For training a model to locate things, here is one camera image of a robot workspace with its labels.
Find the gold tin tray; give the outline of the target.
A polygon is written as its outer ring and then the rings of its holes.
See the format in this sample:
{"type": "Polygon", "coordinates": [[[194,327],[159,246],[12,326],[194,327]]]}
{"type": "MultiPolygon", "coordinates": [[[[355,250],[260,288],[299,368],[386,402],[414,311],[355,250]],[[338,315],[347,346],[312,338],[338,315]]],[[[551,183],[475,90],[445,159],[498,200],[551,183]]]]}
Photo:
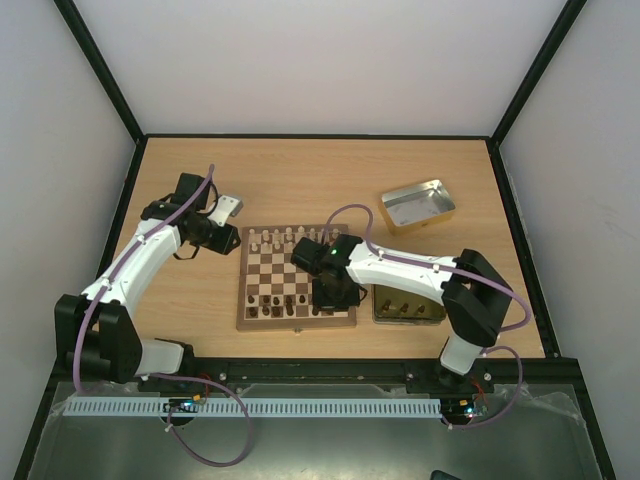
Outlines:
{"type": "Polygon", "coordinates": [[[447,318],[442,305],[411,292],[374,285],[373,320],[390,325],[439,325],[447,318]]]}

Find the wooden chessboard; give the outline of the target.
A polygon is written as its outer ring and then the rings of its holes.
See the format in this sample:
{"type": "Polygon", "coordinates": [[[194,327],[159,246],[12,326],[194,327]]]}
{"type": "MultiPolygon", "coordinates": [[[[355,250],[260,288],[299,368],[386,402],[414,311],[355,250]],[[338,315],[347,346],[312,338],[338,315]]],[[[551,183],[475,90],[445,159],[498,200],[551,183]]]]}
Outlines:
{"type": "Polygon", "coordinates": [[[241,230],[241,260],[239,295],[237,302],[236,328],[239,331],[294,330],[313,328],[350,328],[357,323],[354,309],[348,311],[325,312],[316,310],[312,304],[312,278],[291,263],[296,243],[303,237],[314,241],[321,239],[323,226],[320,224],[290,224],[272,226],[249,226],[241,230]],[[256,302],[249,304],[252,295],[256,302]],[[263,297],[281,298],[278,306],[264,305],[263,297]],[[295,315],[286,314],[285,297],[291,295],[295,315]],[[298,297],[305,295],[307,302],[298,303],[298,297]],[[262,314],[268,306],[270,316],[262,314]],[[272,308],[280,307],[282,316],[274,318],[272,308]],[[258,316],[250,318],[248,310],[256,308],[258,316]]]}

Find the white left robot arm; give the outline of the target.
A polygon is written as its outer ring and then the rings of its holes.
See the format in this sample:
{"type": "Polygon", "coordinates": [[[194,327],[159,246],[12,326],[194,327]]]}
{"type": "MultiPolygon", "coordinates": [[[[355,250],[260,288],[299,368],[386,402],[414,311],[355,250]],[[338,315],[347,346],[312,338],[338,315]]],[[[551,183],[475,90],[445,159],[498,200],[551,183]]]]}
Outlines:
{"type": "Polygon", "coordinates": [[[186,344],[142,339],[134,325],[139,301],[184,244],[221,255],[237,248],[240,236],[229,220],[242,208],[240,198],[219,194],[211,174],[183,173],[174,192],[143,209],[133,237],[111,265],[80,294],[60,297],[54,307],[56,362],[70,371],[77,392],[88,391],[84,373],[125,384],[180,371],[186,344]]]}

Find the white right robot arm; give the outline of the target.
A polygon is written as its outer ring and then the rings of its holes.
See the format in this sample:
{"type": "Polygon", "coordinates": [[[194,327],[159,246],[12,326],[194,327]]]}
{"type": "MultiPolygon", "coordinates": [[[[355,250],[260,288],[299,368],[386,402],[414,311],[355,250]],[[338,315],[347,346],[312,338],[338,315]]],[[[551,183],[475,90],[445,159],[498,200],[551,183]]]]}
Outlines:
{"type": "Polygon", "coordinates": [[[441,305],[452,333],[440,354],[436,379],[460,390],[483,350],[493,347],[513,299],[513,290],[483,255],[465,249],[457,257],[410,254],[340,234],[333,244],[297,242],[291,263],[312,277],[312,303],[322,311],[360,305],[366,285],[425,297],[441,305]]]}

